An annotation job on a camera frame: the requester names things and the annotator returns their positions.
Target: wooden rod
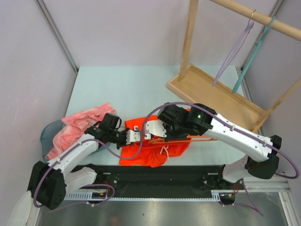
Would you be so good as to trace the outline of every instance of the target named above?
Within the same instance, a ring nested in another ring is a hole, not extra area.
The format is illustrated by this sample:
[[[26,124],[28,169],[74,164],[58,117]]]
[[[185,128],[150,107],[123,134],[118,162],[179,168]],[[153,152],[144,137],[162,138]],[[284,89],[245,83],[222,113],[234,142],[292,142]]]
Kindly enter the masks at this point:
[[[257,132],[269,115],[301,85],[301,77],[270,107],[255,123],[253,132]]]
[[[227,9],[232,10],[233,12],[236,12],[242,16],[245,16],[247,18],[250,18],[252,13],[254,12],[253,9],[250,9],[248,7],[245,7],[241,4],[238,4],[231,0],[210,0],[212,2],[215,2],[216,4],[223,6]],[[264,15],[262,13],[259,13],[257,11],[254,12],[252,16],[252,20],[265,25],[269,26],[269,24],[272,21],[272,18]],[[301,41],[301,30],[298,28],[295,28],[293,26],[290,26],[288,24],[282,23],[279,20],[275,20],[272,27],[273,30],[278,31],[282,34],[285,34],[293,39],[296,39],[298,41]]]
[[[194,23],[197,17],[197,11],[198,11],[198,0],[190,0],[188,16],[187,16],[187,28],[186,28],[184,45],[183,45],[181,68],[178,77],[179,81],[181,81],[185,77],[185,72],[189,61],[190,46],[191,46]]]

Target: metal hook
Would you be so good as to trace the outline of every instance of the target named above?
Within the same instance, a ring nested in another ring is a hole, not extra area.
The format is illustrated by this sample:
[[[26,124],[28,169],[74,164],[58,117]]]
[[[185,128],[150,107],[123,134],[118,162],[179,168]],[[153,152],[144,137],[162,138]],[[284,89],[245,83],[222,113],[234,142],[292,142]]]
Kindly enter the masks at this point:
[[[250,17],[250,19],[249,19],[249,21],[248,21],[248,25],[249,25],[249,23],[250,23],[250,20],[252,19],[252,17],[253,17],[253,14],[254,14],[254,12],[255,12],[256,10],[254,10],[253,11],[253,13],[251,14],[251,17]]]

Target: white drawstring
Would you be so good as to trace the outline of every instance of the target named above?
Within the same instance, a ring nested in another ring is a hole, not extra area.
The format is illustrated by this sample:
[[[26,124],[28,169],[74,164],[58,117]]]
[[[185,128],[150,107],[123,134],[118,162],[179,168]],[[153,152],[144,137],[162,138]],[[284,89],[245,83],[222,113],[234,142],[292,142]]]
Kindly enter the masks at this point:
[[[169,160],[169,154],[168,154],[168,146],[163,146],[162,148],[161,148],[161,152],[160,152],[160,154],[162,154],[162,151],[164,150],[164,151],[166,151],[166,154],[167,154],[167,159]]]

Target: wooden shelf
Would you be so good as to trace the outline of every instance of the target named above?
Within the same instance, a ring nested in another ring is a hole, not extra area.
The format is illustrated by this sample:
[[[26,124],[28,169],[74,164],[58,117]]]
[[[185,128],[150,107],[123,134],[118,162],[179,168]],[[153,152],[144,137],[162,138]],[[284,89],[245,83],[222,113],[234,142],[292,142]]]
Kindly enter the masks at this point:
[[[253,131],[257,121],[266,112],[243,96],[217,82],[214,78],[194,65],[189,65],[183,77],[175,76],[167,88],[189,103],[201,103],[213,108],[231,122]]]

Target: wooden rack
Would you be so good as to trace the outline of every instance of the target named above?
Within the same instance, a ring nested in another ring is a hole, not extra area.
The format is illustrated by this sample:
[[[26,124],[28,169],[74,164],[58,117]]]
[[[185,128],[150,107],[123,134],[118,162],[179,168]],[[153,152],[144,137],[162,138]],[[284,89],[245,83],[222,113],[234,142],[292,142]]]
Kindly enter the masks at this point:
[[[231,0],[210,1],[248,18],[251,18],[254,12],[253,9]],[[190,103],[202,103],[207,105],[233,123],[250,131],[257,132],[273,110],[298,88],[301,84],[301,77],[266,111],[243,96],[237,93],[233,94],[232,90],[221,82],[217,82],[216,86],[213,87],[213,77],[194,65],[188,65],[197,10],[198,0],[190,0],[180,72],[167,84],[167,87],[183,100]],[[272,18],[255,11],[252,20],[268,26]],[[271,29],[301,41],[301,30],[278,20],[274,21]]]

